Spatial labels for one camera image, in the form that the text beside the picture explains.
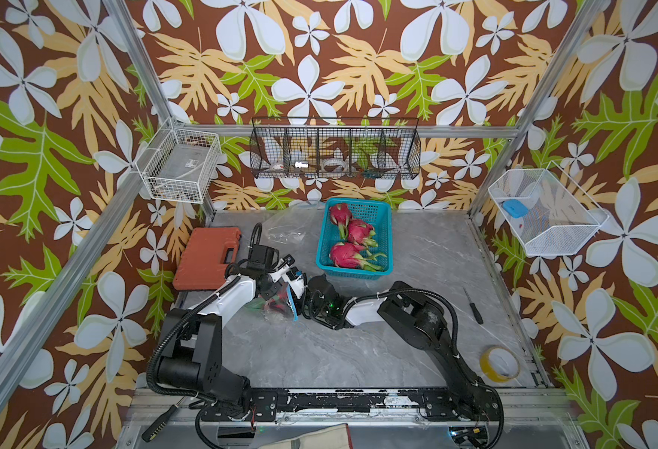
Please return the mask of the dragon fruit bag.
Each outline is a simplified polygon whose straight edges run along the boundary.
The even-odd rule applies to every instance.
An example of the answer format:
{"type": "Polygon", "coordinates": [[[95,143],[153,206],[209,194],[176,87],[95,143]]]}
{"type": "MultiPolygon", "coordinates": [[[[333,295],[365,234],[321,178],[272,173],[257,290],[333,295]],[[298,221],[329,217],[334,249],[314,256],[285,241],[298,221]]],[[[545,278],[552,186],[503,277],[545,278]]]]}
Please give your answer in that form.
{"type": "Polygon", "coordinates": [[[293,319],[293,310],[286,299],[270,299],[265,303],[263,312],[266,316],[280,316],[293,319]]]}
{"type": "Polygon", "coordinates": [[[351,219],[347,241],[367,249],[377,248],[379,243],[374,239],[375,235],[376,231],[371,224],[360,219],[351,219]]]}
{"type": "Polygon", "coordinates": [[[348,239],[348,228],[353,219],[353,214],[346,203],[337,203],[330,207],[329,216],[331,222],[338,227],[340,239],[348,239]]]}

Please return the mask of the clear zip-top bag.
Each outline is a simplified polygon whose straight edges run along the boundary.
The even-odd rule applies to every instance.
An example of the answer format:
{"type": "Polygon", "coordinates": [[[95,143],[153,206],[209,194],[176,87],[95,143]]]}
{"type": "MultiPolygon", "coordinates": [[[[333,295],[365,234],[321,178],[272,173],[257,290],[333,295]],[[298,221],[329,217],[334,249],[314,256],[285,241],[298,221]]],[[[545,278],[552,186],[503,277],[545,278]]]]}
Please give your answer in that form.
{"type": "Polygon", "coordinates": [[[322,228],[323,210],[293,207],[283,211],[259,211],[250,227],[250,244],[259,243],[290,254],[303,272],[317,271],[315,258],[322,228]]]}
{"type": "Polygon", "coordinates": [[[278,322],[280,320],[295,322],[299,318],[299,299],[291,284],[279,281],[253,299],[248,308],[254,312],[261,312],[265,320],[278,322]]]}

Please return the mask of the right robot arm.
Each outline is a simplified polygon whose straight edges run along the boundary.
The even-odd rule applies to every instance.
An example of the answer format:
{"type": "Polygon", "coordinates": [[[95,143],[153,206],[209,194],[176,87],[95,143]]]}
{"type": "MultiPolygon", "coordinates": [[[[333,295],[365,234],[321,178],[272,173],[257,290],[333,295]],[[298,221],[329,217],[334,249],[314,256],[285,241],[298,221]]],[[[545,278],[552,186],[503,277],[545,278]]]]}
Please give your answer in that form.
{"type": "Polygon", "coordinates": [[[504,419],[499,393],[461,355],[456,309],[441,295],[397,281],[375,296],[344,297],[322,275],[308,281],[296,308],[304,318],[332,330],[383,322],[409,346],[425,352],[445,383],[418,390],[425,419],[497,423],[504,419]]]}

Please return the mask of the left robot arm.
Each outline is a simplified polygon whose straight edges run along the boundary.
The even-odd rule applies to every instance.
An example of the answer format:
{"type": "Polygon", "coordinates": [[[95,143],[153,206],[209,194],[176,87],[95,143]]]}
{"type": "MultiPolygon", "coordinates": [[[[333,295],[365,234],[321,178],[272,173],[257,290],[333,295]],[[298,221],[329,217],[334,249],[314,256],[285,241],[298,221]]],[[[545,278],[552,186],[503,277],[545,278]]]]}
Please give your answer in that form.
{"type": "Polygon", "coordinates": [[[250,380],[222,366],[223,327],[252,301],[276,297],[293,267],[293,258],[281,259],[278,250],[261,244],[262,231],[262,224],[254,226],[248,257],[230,265],[218,290],[190,309],[168,314],[147,365],[153,392],[215,405],[249,404],[250,380]]]}

